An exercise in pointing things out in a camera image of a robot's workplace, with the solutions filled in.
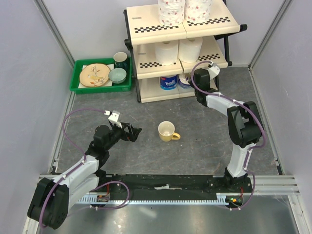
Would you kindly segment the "blue paper towel roll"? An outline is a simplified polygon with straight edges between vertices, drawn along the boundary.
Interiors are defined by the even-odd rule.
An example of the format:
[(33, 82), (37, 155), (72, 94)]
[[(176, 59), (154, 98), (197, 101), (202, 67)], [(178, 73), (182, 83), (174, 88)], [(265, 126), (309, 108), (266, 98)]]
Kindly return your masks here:
[(179, 75), (178, 84), (182, 88), (191, 88), (191, 74), (190, 73), (183, 73)]
[(163, 90), (175, 89), (178, 83), (178, 75), (162, 76), (159, 78), (159, 82)]

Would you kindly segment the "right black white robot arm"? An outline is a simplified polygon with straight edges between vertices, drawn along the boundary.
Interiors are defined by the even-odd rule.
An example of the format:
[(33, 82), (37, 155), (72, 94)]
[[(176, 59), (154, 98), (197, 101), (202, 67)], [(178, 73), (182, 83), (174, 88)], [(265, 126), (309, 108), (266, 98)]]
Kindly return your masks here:
[(230, 163), (225, 168), (223, 186), (227, 191), (234, 192), (248, 181), (249, 157), (264, 135), (264, 128), (256, 103), (235, 101), (212, 88), (211, 72), (212, 68), (193, 69), (190, 85), (194, 88), (196, 100), (200, 104), (227, 117), (233, 150)]

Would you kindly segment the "floral white paper towel roll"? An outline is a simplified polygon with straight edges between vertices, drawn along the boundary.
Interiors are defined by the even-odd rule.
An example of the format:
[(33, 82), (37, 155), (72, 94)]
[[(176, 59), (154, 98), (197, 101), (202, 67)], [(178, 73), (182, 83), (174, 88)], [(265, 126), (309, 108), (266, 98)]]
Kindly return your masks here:
[(203, 23), (209, 19), (212, 0), (186, 0), (185, 19), (190, 22)]

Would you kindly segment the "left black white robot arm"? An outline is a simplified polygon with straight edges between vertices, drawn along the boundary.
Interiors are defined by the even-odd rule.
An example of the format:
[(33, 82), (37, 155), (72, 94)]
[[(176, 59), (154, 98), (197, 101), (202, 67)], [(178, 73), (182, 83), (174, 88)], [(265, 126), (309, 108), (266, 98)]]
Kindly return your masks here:
[(129, 123), (98, 126), (79, 162), (53, 179), (44, 177), (38, 182), (27, 216), (43, 227), (59, 228), (85, 194), (105, 190), (107, 180), (97, 173), (108, 160), (109, 150), (120, 140), (135, 142), (141, 131)]

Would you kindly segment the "plain white paper towel roll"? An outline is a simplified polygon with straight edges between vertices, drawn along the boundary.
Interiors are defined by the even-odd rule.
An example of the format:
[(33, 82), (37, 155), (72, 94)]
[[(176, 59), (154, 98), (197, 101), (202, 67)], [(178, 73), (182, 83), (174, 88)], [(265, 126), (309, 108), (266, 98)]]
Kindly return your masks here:
[(178, 58), (185, 63), (196, 62), (202, 43), (202, 37), (179, 40)]
[(155, 56), (161, 65), (173, 65), (178, 59), (178, 40), (156, 43)]

